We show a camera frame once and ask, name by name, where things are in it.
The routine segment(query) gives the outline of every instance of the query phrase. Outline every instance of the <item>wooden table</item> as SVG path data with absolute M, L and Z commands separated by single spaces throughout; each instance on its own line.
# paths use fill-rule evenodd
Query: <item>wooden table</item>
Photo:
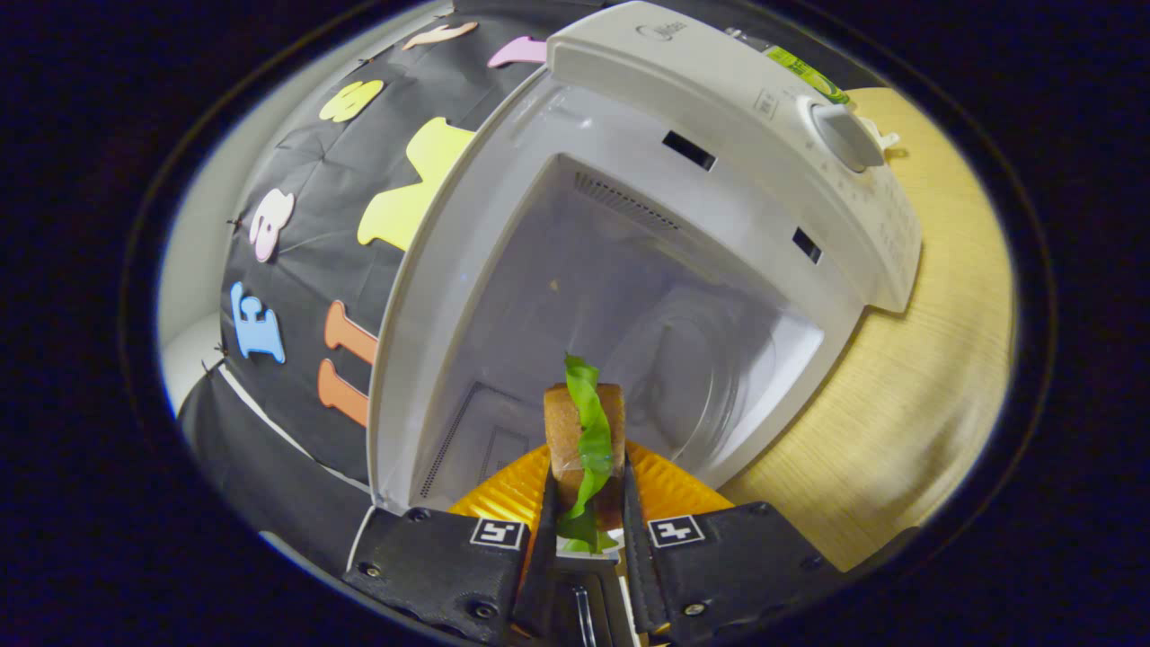
M 768 501 L 850 569 L 928 518 L 986 445 L 1011 370 L 1014 285 L 990 200 L 929 118 L 890 88 L 852 90 L 898 132 L 890 165 L 922 223 L 904 314 L 864 314 L 806 409 L 720 492 Z

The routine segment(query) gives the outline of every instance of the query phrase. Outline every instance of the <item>black cloth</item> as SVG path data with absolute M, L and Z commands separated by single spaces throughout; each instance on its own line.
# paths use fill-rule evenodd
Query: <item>black cloth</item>
M 480 26 L 462 37 L 402 51 L 407 37 L 334 84 L 279 141 L 239 214 L 220 294 L 222 339 L 233 351 L 228 368 L 269 418 L 317 461 L 350 478 L 367 483 L 365 430 L 319 400 L 320 363 L 330 359 L 338 375 L 368 392 L 371 368 L 346 349 L 330 351 L 323 328 L 334 300 L 346 303 L 347 316 L 376 334 L 391 293 L 402 252 L 384 240 L 361 245 L 356 229 L 363 210 L 379 192 L 420 182 L 407 160 L 406 146 L 435 117 L 450 125 L 477 130 L 496 107 L 531 72 L 535 64 L 512 63 L 499 69 L 488 60 L 520 36 L 545 39 L 582 11 L 539 15 L 462 13 L 432 22 L 475 21 Z M 320 108 L 350 83 L 379 79 L 383 91 L 354 118 L 321 121 Z M 255 259 L 248 226 L 260 200 L 271 188 L 296 195 L 296 206 L 281 230 L 268 262 Z M 276 311 L 285 363 L 269 355 L 238 353 L 231 311 L 231 285 L 240 280 L 245 295 L 260 298 Z
M 366 492 L 289 445 L 239 400 L 218 369 L 192 388 L 179 424 L 194 429 L 192 454 L 204 476 L 245 522 L 343 576 L 371 506 Z

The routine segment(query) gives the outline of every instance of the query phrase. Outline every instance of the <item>green lettuce leaf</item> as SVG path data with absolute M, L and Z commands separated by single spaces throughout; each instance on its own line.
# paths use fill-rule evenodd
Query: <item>green lettuce leaf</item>
M 599 370 L 583 362 L 581 357 L 567 355 L 564 360 L 567 368 L 567 391 L 572 395 L 575 408 L 578 409 L 580 426 L 583 429 L 578 439 L 580 461 L 583 464 L 583 483 L 578 486 L 575 506 L 559 518 L 555 532 L 583 542 L 590 553 L 601 553 L 614 545 L 611 538 L 600 538 L 595 523 L 595 509 L 588 502 L 603 490 L 611 470 L 614 456 L 611 452 L 611 428 L 607 414 L 599 402 L 596 388 L 599 386 Z

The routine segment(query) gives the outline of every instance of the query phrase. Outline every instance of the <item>slot opening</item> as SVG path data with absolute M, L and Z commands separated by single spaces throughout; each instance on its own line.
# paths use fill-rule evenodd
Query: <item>slot opening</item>
M 672 151 L 683 155 L 684 157 L 691 160 L 696 164 L 703 168 L 703 170 L 711 170 L 711 167 L 715 163 L 715 156 L 711 153 L 704 151 L 699 145 L 695 144 L 687 137 L 675 132 L 674 130 L 667 132 L 667 136 L 662 138 L 664 146 L 667 146 Z

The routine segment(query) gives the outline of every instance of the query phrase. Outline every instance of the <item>vent grille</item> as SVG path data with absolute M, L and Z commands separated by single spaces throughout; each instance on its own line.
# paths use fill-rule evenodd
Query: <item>vent grille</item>
M 678 229 L 675 221 L 615 188 L 611 184 L 585 172 L 578 171 L 575 174 L 575 188 L 600 205 L 626 215 L 649 229 L 659 231 Z

